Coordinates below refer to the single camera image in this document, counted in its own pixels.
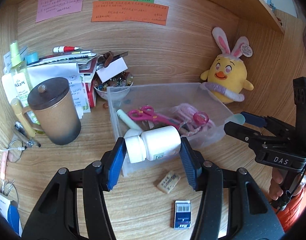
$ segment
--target transparent storage box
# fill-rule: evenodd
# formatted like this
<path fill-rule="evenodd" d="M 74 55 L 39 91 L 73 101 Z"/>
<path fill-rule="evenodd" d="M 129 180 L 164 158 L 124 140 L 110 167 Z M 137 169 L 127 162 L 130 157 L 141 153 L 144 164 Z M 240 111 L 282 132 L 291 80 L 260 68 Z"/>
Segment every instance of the transparent storage box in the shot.
<path fill-rule="evenodd" d="M 140 109 L 142 106 L 152 106 L 154 111 L 169 117 L 172 117 L 170 109 L 178 106 L 181 103 L 189 103 L 197 110 L 208 114 L 209 118 L 215 123 L 216 127 L 205 132 L 198 132 L 188 140 L 193 149 L 206 147 L 223 138 L 224 122 L 233 115 L 233 113 L 218 100 L 209 90 L 201 89 L 200 83 L 171 83 L 171 84 L 152 84 L 152 85 L 133 85 L 124 93 L 121 98 L 120 91 L 125 90 L 123 87 L 108 87 L 107 98 L 111 116 L 111 123 L 115 141 L 119 137 L 124 137 L 128 131 L 128 126 L 118 118 L 116 111 L 122 109 L 125 113 Z M 139 126 L 145 129 L 145 126 L 138 123 Z M 139 163 L 130 163 L 128 155 L 126 155 L 122 171 L 123 176 L 132 173 L 139 169 L 149 168 L 158 165 L 164 161 L 170 160 L 174 156 L 163 157 L 158 160 L 145 160 Z"/>

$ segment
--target yellow plush toy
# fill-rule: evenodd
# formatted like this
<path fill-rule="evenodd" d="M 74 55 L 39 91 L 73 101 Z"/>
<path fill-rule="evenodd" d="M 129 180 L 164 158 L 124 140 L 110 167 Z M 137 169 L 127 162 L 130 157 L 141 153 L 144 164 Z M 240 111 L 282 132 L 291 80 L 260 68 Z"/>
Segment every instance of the yellow plush toy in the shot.
<path fill-rule="evenodd" d="M 244 95 L 240 94 L 242 88 L 247 90 L 254 88 L 246 80 L 246 68 L 243 61 L 239 59 L 242 56 L 241 46 L 243 44 L 249 45 L 249 40 L 247 37 L 240 37 L 230 52 L 228 40 L 221 28 L 214 28 L 212 35 L 222 50 L 222 54 L 216 57 L 210 70 L 201 74 L 201 79 L 207 80 L 202 86 L 210 90 L 225 104 L 233 101 L 242 102 L 244 100 Z"/>

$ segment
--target bowl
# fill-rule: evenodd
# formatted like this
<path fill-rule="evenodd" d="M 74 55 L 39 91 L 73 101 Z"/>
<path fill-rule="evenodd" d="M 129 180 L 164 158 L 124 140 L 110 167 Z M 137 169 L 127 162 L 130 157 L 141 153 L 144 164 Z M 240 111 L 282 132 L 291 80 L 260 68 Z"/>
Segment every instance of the bowl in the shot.
<path fill-rule="evenodd" d="M 122 98 L 124 98 L 128 94 L 128 92 L 129 92 L 129 90 L 130 90 L 132 85 L 133 85 L 133 83 L 130 86 L 125 87 L 125 89 L 123 89 L 121 91 L 112 92 L 111 93 L 112 94 L 112 100 L 121 100 Z M 96 90 L 96 93 L 101 98 L 103 98 L 104 100 L 107 101 L 107 92 L 106 91 L 101 91 L 101 90 L 99 90 L 97 88 L 95 88 L 95 90 Z"/>

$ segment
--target plush toy tag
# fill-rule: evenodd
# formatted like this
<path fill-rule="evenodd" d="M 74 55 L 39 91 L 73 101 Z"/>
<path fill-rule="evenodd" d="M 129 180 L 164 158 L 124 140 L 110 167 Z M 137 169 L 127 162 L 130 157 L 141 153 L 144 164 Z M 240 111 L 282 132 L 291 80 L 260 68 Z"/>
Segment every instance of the plush toy tag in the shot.
<path fill-rule="evenodd" d="M 246 57 L 251 57 L 253 55 L 253 50 L 247 44 L 242 44 L 241 45 L 241 52 Z"/>

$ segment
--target pink scissors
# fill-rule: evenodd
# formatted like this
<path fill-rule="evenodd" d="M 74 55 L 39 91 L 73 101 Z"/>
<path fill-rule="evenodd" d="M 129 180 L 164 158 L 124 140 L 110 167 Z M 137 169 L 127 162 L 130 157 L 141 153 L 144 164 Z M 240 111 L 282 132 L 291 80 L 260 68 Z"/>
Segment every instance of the pink scissors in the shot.
<path fill-rule="evenodd" d="M 157 114 L 154 112 L 154 108 L 151 106 L 143 106 L 139 110 L 134 109 L 128 112 L 128 116 L 133 121 L 151 121 L 151 122 L 161 122 L 174 126 L 177 130 L 180 129 L 180 122 L 172 119 L 170 117 L 164 116 L 162 114 Z"/>

